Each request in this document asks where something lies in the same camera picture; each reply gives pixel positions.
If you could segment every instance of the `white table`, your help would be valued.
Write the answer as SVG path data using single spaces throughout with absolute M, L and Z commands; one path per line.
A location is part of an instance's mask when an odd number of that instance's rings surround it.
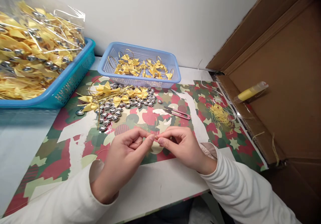
M 100 59 L 96 57 L 91 70 L 97 69 Z M 194 84 L 193 80 L 212 81 L 204 70 L 180 67 L 180 72 L 181 84 Z M 0 109 L 0 216 L 6 211 L 58 112 Z M 120 192 L 117 204 L 106 214 L 108 220 L 105 218 L 101 222 L 127 220 L 206 189 L 203 180 L 176 159 L 143 165 Z

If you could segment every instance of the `blue plastic basket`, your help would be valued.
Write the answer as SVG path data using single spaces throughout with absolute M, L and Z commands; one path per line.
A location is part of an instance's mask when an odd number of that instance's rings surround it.
M 125 54 L 125 49 L 131 50 L 134 53 L 135 58 L 139 58 L 140 60 L 146 61 L 146 59 L 151 58 L 152 60 L 156 61 L 156 56 L 159 56 L 162 60 L 162 63 L 167 67 L 168 71 L 174 69 L 172 80 L 142 77 L 142 72 L 138 77 L 114 74 L 115 66 L 119 60 L 118 52 Z M 126 51 L 126 54 L 132 57 L 131 52 Z M 129 84 L 144 87 L 170 88 L 173 84 L 181 81 L 178 63 L 176 57 L 172 53 L 120 42 L 112 42 L 109 44 L 102 59 L 100 60 L 98 72 L 103 76 L 109 77 L 114 82 L 124 85 Z
M 63 107 L 72 93 L 84 78 L 88 69 L 95 61 L 94 47 L 96 43 L 85 38 L 86 46 L 76 56 L 73 62 L 57 77 L 48 89 L 38 97 L 28 100 L 0 100 L 0 107 L 8 108 L 50 108 Z

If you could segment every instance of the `glue stick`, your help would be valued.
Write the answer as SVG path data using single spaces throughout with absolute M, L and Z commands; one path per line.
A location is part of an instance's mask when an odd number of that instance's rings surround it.
M 254 85 L 250 87 L 249 89 L 246 89 L 245 91 L 241 92 L 239 95 L 237 95 L 234 98 L 235 102 L 241 103 L 250 97 L 253 97 L 257 93 L 261 92 L 262 90 L 266 89 L 269 85 L 266 82 L 260 82 L 257 85 Z

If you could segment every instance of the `clear plastic bag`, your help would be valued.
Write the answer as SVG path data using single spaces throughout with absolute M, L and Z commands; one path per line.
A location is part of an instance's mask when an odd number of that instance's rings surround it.
M 54 0 L 0 0 L 0 98 L 42 94 L 85 46 L 84 22 Z

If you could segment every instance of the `white wall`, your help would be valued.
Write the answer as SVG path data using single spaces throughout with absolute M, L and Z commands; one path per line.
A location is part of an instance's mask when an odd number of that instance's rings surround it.
M 86 13 L 85 35 L 168 51 L 204 69 L 257 0 L 59 0 Z

